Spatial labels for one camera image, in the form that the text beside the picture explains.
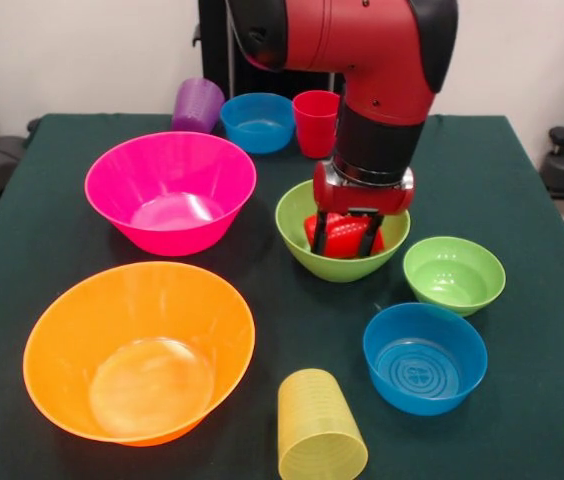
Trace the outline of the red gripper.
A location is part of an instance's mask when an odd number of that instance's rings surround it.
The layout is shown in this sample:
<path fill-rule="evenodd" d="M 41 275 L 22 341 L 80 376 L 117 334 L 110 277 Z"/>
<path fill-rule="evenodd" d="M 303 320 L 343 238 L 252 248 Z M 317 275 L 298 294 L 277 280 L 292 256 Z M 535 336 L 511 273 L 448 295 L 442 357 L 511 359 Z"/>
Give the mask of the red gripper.
<path fill-rule="evenodd" d="M 367 216 L 368 223 L 358 248 L 360 258 L 371 256 L 384 220 L 382 215 L 397 215 L 407 210 L 414 195 L 415 178 L 411 168 L 406 169 L 402 180 L 395 185 L 371 186 L 342 177 L 332 162 L 319 162 L 313 174 L 313 196 L 318 212 L 311 251 L 316 255 L 324 252 L 328 213 L 375 211 L 378 214 Z"/>

